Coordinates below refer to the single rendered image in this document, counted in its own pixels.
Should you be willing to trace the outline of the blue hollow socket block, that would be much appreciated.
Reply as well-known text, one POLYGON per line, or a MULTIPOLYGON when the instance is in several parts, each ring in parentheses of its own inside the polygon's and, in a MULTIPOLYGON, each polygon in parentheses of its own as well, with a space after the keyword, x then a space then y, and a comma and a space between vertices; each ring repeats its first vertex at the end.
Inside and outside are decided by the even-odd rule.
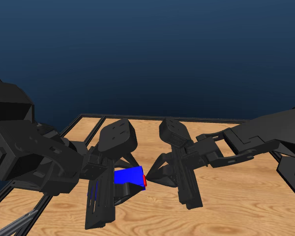
POLYGON ((142 166, 117 170, 114 171, 114 183, 123 184, 126 182, 130 182, 140 186, 144 186, 143 175, 144 171, 142 166))

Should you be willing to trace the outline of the grey metal strut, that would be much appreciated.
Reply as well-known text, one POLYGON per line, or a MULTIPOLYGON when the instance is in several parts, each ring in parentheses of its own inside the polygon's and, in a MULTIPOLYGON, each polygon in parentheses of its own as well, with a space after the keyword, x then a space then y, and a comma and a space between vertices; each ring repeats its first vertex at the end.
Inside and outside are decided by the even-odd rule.
POLYGON ((37 214, 38 210, 32 210, 0 229, 0 236, 12 236, 23 226, 26 226, 37 214))

